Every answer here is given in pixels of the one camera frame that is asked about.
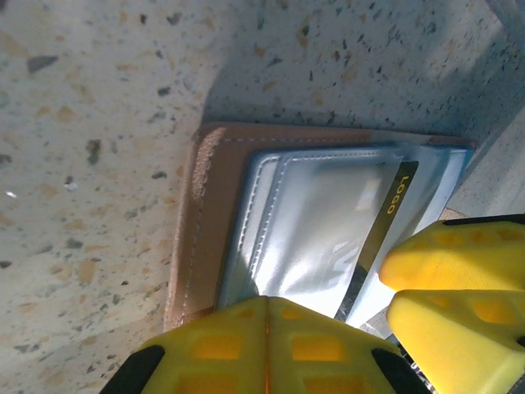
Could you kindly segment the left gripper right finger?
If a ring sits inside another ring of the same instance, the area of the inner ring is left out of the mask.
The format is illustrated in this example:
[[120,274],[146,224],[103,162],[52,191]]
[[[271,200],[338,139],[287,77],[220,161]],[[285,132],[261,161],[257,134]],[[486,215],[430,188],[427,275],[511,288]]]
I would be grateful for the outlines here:
[[269,393],[425,393],[393,343],[269,297]]

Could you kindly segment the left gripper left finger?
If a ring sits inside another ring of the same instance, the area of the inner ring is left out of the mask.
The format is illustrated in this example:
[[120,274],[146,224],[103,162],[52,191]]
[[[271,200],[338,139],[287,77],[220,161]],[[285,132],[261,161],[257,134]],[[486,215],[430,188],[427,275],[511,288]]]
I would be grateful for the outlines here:
[[268,299],[259,296],[146,341],[110,393],[266,393]]

